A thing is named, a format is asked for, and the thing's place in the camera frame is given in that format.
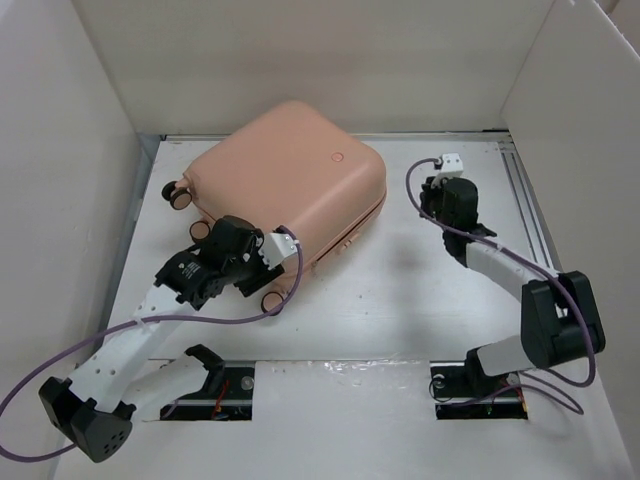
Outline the pink hard-shell suitcase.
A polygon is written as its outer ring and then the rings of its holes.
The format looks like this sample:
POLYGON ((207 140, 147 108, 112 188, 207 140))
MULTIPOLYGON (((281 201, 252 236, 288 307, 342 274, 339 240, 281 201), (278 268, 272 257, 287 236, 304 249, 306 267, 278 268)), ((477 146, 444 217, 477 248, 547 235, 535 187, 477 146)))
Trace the pink hard-shell suitcase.
POLYGON ((300 253, 285 272, 258 291, 261 308, 276 314, 308 271, 347 248, 380 213, 386 167, 371 147, 299 101, 252 120, 197 157, 162 197, 175 210, 194 206, 193 242, 224 216, 265 233, 285 226, 300 253))

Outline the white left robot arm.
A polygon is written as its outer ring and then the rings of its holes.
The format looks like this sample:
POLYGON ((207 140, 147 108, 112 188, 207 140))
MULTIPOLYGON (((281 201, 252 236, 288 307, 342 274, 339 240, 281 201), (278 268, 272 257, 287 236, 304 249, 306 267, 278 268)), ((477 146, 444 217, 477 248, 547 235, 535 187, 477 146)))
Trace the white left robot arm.
POLYGON ((91 461, 112 457, 143 411, 157 411, 181 389, 212 396, 222 387, 224 362, 203 345, 188 348, 163 371, 140 377, 150 355, 224 288, 248 297, 283 274, 299 255, 296 237, 284 226, 265 233, 224 216, 207 236, 174 254, 156 273, 132 320, 108 332, 102 346, 66 378, 48 378, 38 391, 56 427, 91 461))

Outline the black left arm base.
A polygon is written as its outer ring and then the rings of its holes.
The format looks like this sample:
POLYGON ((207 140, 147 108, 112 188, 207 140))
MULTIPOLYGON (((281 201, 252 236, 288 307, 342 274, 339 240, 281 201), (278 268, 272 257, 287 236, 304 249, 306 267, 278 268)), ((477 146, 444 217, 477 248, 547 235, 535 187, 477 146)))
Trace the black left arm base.
POLYGON ((213 391, 205 387, 161 408, 160 421, 250 421, 253 416, 255 363, 231 363, 213 391))

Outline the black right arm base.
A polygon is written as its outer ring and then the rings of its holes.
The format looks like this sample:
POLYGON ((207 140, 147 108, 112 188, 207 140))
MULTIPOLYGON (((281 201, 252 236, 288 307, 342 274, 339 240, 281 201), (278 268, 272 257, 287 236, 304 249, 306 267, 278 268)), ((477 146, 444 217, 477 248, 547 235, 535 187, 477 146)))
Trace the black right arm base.
POLYGON ((463 361, 429 364, 428 389, 438 420, 527 420, 520 388, 510 388, 506 374, 472 375, 463 361))

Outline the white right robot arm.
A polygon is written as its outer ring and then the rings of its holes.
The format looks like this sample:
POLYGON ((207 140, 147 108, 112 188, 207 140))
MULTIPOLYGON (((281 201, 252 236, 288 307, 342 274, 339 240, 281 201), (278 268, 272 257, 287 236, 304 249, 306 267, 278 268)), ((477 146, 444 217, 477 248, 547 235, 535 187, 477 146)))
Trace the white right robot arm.
POLYGON ((519 334, 467 352, 465 387, 485 395, 502 376, 534 369, 555 375, 557 366, 581 358, 588 362, 586 379, 566 382, 590 386, 606 339, 588 277, 546 268, 501 246, 496 233, 479 222, 478 203, 476 185, 464 178, 429 177, 421 187, 421 214, 442 228, 447 253, 520 305, 519 334))

